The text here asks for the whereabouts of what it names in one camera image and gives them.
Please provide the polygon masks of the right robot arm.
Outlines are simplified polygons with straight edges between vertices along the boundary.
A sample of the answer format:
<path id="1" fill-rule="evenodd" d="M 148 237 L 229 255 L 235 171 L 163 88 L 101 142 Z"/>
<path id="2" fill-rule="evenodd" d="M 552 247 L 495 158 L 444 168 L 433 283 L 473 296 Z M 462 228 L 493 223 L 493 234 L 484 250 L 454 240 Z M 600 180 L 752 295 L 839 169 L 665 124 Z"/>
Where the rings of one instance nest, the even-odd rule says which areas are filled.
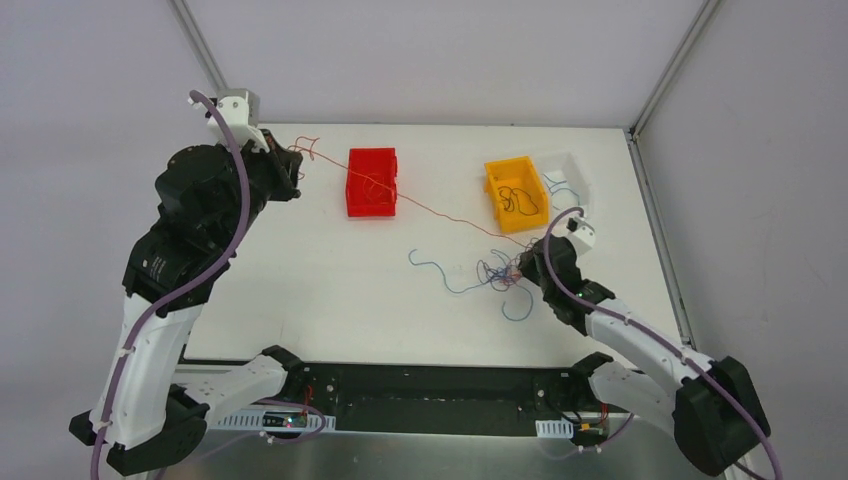
<path id="1" fill-rule="evenodd" d="M 715 360 L 649 326 L 607 287 L 582 276 L 566 237 L 548 236 L 518 260 L 555 317 L 628 362 L 593 354 L 575 364 L 569 400 L 583 410 L 612 404 L 671 436 L 682 455 L 709 476 L 722 474 L 771 427 L 746 367 Z"/>

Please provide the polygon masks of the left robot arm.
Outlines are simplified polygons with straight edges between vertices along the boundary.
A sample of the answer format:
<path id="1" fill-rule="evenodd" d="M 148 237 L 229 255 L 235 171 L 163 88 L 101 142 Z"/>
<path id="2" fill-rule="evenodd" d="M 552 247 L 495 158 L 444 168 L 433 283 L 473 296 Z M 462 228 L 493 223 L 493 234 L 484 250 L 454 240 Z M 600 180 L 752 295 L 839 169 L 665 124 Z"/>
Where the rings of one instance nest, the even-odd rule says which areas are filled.
<path id="1" fill-rule="evenodd" d="M 144 478 L 187 458 L 208 429 L 259 400 L 297 402 L 300 359 L 273 345 L 228 372 L 181 386 L 173 377 L 195 321 L 243 238 L 271 201 L 299 196 L 301 154 L 271 132 L 239 158 L 222 144 L 189 146 L 156 179 L 158 220 L 134 245 L 123 278 L 124 319 L 108 383 L 70 432 L 93 450 L 93 477 L 107 464 Z"/>

